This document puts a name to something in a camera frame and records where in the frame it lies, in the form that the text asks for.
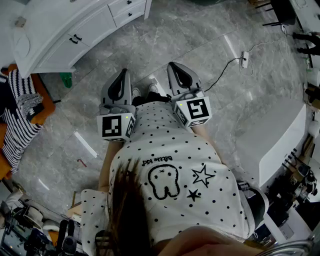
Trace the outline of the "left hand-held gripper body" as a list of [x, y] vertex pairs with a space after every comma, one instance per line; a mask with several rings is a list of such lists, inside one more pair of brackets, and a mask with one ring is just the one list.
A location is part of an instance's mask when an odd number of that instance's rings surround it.
[[136, 122], [136, 107], [125, 104], [101, 104], [96, 117], [99, 136], [109, 142], [128, 141]]

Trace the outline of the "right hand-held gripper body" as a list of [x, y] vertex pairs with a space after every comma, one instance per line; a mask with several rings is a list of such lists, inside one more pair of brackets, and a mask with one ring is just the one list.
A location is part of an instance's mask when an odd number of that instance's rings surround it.
[[173, 111], [185, 128], [203, 125], [212, 118], [210, 100], [202, 88], [176, 95], [171, 101]]

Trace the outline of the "person's right forearm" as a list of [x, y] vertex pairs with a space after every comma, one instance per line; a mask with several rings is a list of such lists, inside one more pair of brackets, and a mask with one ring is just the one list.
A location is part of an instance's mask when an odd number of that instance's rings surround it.
[[219, 153], [218, 148], [217, 148], [214, 140], [209, 136], [209, 134], [206, 130], [206, 127], [204, 125], [198, 125], [198, 126], [193, 126], [191, 129], [194, 134], [197, 134], [197, 135], [203, 137], [206, 141], [208, 141], [212, 145], [212, 147], [214, 148], [221, 163], [225, 165], [226, 163], [224, 162], [224, 159], [222, 158], [221, 154]]

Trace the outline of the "person's left forearm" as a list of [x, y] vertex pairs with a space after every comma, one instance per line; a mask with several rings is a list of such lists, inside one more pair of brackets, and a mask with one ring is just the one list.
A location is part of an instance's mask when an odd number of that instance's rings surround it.
[[98, 181], [98, 190], [101, 192], [107, 193], [109, 191], [111, 163], [118, 151], [122, 149], [123, 144], [122, 141], [109, 142], [108, 144]]

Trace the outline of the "black trousers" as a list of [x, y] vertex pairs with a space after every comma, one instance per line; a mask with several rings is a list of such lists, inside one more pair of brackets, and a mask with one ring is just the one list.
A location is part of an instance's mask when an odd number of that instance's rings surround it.
[[168, 103], [170, 101], [171, 99], [167, 96], [161, 96], [159, 93], [156, 93], [156, 92], [149, 92], [146, 98], [144, 98], [143, 96], [134, 97], [132, 100], [132, 105], [137, 107], [137, 106], [151, 103], [151, 102]]

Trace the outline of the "green plastic object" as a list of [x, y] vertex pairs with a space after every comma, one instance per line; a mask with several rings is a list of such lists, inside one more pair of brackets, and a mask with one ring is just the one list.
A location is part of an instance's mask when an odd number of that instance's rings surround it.
[[73, 85], [72, 73], [71, 72], [60, 72], [59, 76], [64, 84], [64, 86], [70, 89]]

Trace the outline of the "person in white dotted shirt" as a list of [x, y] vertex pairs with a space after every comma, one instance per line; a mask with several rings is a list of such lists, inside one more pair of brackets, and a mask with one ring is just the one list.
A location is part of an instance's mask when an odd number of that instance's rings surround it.
[[148, 256], [194, 226], [238, 241], [249, 234], [234, 174], [165, 102], [138, 107], [132, 135], [110, 165], [109, 191], [85, 189], [81, 200], [89, 256]]

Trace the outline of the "white power strip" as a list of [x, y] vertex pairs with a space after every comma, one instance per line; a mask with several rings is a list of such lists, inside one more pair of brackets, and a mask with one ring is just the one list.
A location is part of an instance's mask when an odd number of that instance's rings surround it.
[[243, 51], [241, 53], [241, 57], [239, 60], [240, 60], [240, 62], [239, 62], [240, 68], [246, 69], [249, 64], [249, 53], [247, 51]]

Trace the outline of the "orange sofa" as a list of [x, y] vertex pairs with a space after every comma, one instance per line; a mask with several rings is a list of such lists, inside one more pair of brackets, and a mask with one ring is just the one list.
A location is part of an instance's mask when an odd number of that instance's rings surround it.
[[[9, 71], [14, 69], [18, 70], [18, 66], [16, 64], [11, 64], [7, 67]], [[33, 124], [44, 124], [47, 117], [49, 117], [56, 109], [53, 101], [51, 100], [45, 85], [43, 84], [40, 76], [38, 74], [31, 74], [31, 77], [34, 87], [37, 92], [43, 97], [42, 104], [44, 106], [44, 110], [42, 110], [39, 114], [32, 118], [31, 123]], [[7, 125], [5, 123], [0, 123], [0, 180], [2, 179], [9, 179], [12, 176], [11, 166], [9, 165], [8, 160], [4, 156], [2, 152], [2, 147], [4, 145], [4, 135], [7, 129]]]

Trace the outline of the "white cabinet door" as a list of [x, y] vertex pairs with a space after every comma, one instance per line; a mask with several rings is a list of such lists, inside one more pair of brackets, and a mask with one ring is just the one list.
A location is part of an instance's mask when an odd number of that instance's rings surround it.
[[116, 24], [106, 5], [77, 22], [68, 34], [88, 47], [93, 47], [116, 30]]
[[71, 68], [90, 48], [75, 37], [63, 35], [39, 62], [39, 68]]

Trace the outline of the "white vanity cabinet with sink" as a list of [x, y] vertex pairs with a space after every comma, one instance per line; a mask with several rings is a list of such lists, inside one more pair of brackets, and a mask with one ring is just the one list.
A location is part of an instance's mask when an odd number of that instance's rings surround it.
[[[37, 73], [72, 73], [69, 68], [40, 68], [39, 62], [48, 50], [73, 26], [95, 10], [108, 6], [115, 0], [31, 0], [18, 15], [26, 19], [23, 28], [9, 27], [9, 39], [15, 63], [22, 78]], [[145, 19], [149, 17], [152, 0], [136, 6], [144, 6]]]

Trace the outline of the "white curved table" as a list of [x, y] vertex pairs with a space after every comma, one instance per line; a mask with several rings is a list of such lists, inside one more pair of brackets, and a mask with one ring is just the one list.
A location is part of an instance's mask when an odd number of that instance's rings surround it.
[[259, 186], [262, 187], [284, 163], [289, 153], [299, 144], [306, 126], [306, 105], [284, 103], [269, 112], [271, 119], [263, 127], [263, 146], [267, 152], [259, 162]]

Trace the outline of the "black white striped blanket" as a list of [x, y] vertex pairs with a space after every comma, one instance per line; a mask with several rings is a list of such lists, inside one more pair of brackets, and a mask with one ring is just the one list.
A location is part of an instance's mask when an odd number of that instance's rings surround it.
[[17, 172], [23, 153], [42, 129], [31, 120], [44, 110], [43, 97], [37, 92], [32, 78], [22, 78], [18, 69], [0, 70], [0, 123], [7, 125], [2, 152]]

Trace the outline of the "black chair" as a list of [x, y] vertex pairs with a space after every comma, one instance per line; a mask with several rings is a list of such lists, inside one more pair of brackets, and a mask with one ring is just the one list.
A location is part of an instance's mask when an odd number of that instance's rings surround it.
[[263, 26], [290, 26], [296, 23], [296, 12], [290, 2], [290, 0], [268, 0], [267, 3], [259, 4], [255, 9], [259, 9], [265, 6], [271, 5], [272, 8], [265, 11], [274, 11], [277, 21], [271, 23], [265, 23]]

